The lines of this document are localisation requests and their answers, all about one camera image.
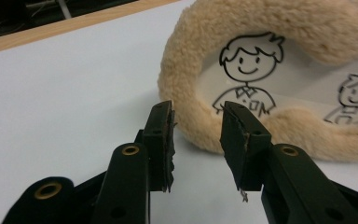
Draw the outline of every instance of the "metal rivet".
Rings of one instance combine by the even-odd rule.
[[[139,148],[137,146],[128,146],[124,147],[121,153],[126,156],[132,156],[139,152]]]
[[[288,156],[298,156],[298,151],[292,147],[281,147],[281,152]]]
[[[34,197],[38,200],[46,200],[54,197],[62,189],[62,184],[59,182],[50,182],[40,187],[35,193]]]

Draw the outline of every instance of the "beige fleece fabric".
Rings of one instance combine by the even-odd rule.
[[[222,118],[196,97],[204,58],[235,36],[262,32],[295,40],[319,62],[348,63],[358,58],[358,1],[198,0],[186,8],[166,44],[158,88],[161,100],[172,100],[179,129],[196,146],[223,153]],[[358,161],[358,126],[334,126],[295,107],[262,123],[273,143],[302,147],[316,159]]]

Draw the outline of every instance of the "fuzzy donut-shaped plush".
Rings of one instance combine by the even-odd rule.
[[[263,47],[264,42],[260,41],[273,43],[274,47]],[[294,53],[290,54],[290,50],[283,53],[282,46],[289,42]],[[305,56],[294,55],[296,50]],[[198,94],[198,87],[211,55],[216,55],[222,73],[234,84],[209,102]],[[183,11],[166,44],[158,78],[159,95],[161,100],[172,100],[179,129],[202,149],[223,153],[219,142],[222,125],[219,106],[230,95],[255,110],[271,132],[273,143],[302,147],[315,159],[358,161],[358,112],[349,124],[336,124],[347,110],[358,111],[358,105],[348,101],[351,98],[348,102],[344,99],[345,94],[354,94],[350,88],[358,87],[358,72],[354,74],[349,69],[340,75],[339,85],[332,86],[338,91],[338,99],[334,98],[337,109],[329,108],[331,113],[323,118],[302,104],[291,105],[286,101],[285,106],[279,107],[279,94],[258,86],[260,80],[280,68],[280,63],[292,60],[293,67],[297,59],[306,57],[328,64],[327,70],[339,68],[340,72],[346,64],[358,60],[358,1],[198,0]],[[265,65],[269,68],[242,71],[244,76],[236,74],[246,62],[256,64],[260,60],[270,62]],[[307,79],[302,72],[305,70],[296,69],[289,66],[285,71]],[[246,76],[255,71],[260,73],[258,77]],[[278,78],[280,74],[270,76]],[[290,85],[284,75],[282,80],[286,80],[286,87]],[[274,83],[270,89],[284,91],[284,85],[280,88],[276,80]],[[264,97],[264,102],[261,104],[257,97]]]

